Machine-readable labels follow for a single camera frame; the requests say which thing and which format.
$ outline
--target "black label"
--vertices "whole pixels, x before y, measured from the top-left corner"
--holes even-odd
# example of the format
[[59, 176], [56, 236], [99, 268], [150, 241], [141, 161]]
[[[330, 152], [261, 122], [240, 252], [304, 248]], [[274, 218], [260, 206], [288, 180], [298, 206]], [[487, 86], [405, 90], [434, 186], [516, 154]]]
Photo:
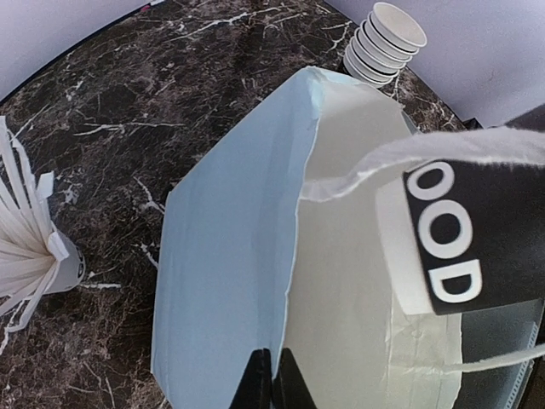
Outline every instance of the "black label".
[[436, 314], [545, 297], [545, 169], [438, 160], [403, 175]]

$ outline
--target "paper cup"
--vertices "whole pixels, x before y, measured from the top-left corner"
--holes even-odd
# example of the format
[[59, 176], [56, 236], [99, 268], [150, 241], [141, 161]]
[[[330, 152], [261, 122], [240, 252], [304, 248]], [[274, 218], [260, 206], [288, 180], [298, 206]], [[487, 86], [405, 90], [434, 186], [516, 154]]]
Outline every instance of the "paper cup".
[[345, 69], [347, 70], [348, 74], [350, 74], [351, 77], [354, 77], [358, 79], [359, 81], [370, 85], [373, 88], [379, 89], [380, 87], [383, 87], [384, 85], [389, 84], [391, 82], [390, 80], [385, 83], [381, 83], [379, 81], [375, 81], [374, 79], [365, 76], [361, 71], [358, 70], [358, 68], [355, 67], [350, 57], [348, 56], [348, 47], [347, 47], [347, 51], [345, 51], [344, 57], [342, 58], [342, 62], [344, 64]]
[[85, 275], [86, 264], [83, 253], [63, 233], [58, 233], [70, 256], [60, 262], [59, 273], [45, 294], [69, 291], [79, 285]]
[[439, 159], [376, 194], [406, 314], [459, 314], [543, 298], [545, 171]]
[[373, 42], [369, 39], [369, 37], [367, 37], [367, 34], [365, 34], [365, 32], [361, 28], [358, 28], [356, 30], [355, 38], [358, 40], [358, 45], [363, 47], [369, 54], [373, 56], [373, 58], [375, 58], [375, 60], [381, 62], [384, 66], [392, 68], [393, 70], [400, 70], [407, 64], [407, 60], [397, 59], [379, 49], [376, 45], [373, 44]]
[[381, 72], [378, 72], [365, 64], [364, 61], [362, 61], [353, 48], [353, 42], [354, 38], [350, 42], [350, 45], [347, 47], [347, 54], [348, 59], [352, 62], [352, 65], [358, 69], [358, 71], [362, 72], [367, 78], [371, 78], [374, 81], [377, 81], [378, 83], [384, 83], [388, 84], [392, 79], [394, 79], [398, 74], [399, 70], [396, 70], [394, 73], [391, 74], [383, 74]]
[[377, 58], [373, 57], [369, 51], [367, 51], [356, 37], [350, 40], [350, 45], [353, 48], [354, 53], [358, 58], [370, 69], [384, 77], [390, 77], [396, 75], [398, 68], [387, 66], [380, 62]]
[[396, 47], [389, 41], [387, 41], [373, 26], [373, 22], [370, 19], [371, 14], [367, 16], [367, 20], [364, 20], [364, 22], [361, 23], [359, 26], [361, 30], [365, 31], [365, 34], [367, 34], [367, 37], [373, 42], [374, 45], [376, 45], [379, 49], [384, 51], [386, 54], [391, 55], [392, 57], [395, 57], [399, 60], [407, 60], [409, 62], [413, 55], [416, 55], [418, 53], [418, 50], [415, 52], [408, 52], [405, 50], [400, 49], [399, 47]]
[[370, 18], [376, 30], [401, 49], [416, 52], [427, 44], [426, 33], [415, 19], [393, 4], [375, 3]]

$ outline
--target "letter d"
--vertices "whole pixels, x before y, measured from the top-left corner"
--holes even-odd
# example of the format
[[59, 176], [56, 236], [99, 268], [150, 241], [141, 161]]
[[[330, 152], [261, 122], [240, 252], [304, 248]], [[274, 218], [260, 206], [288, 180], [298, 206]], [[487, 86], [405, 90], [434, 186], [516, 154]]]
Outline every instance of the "letter d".
[[[450, 294], [445, 290], [443, 281], [446, 279], [455, 279], [468, 275], [471, 279], [469, 288], [461, 294]], [[459, 303], [473, 300], [479, 295], [483, 288], [483, 278], [480, 272], [479, 260], [469, 262], [459, 262], [447, 267], [434, 268], [429, 270], [429, 279], [432, 282], [435, 296], [444, 302]]]

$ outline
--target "light blue paper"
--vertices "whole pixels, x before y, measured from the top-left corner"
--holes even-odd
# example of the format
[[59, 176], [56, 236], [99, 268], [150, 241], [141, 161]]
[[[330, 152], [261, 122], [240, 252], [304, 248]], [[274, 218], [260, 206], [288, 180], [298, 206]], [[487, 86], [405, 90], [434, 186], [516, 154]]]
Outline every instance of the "light blue paper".
[[296, 209], [324, 80], [308, 67], [229, 132], [169, 195], [152, 373], [175, 409], [228, 408], [252, 351], [276, 373], [295, 260]]

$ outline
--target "stacked paper cups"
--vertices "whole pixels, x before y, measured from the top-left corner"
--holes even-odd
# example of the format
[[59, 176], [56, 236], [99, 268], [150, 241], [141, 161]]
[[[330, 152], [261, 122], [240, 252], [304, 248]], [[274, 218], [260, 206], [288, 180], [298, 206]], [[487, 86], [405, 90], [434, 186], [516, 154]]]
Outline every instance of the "stacked paper cups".
[[412, 17], [392, 4], [375, 3], [345, 50], [344, 67], [380, 88], [390, 84], [426, 43], [426, 33]]

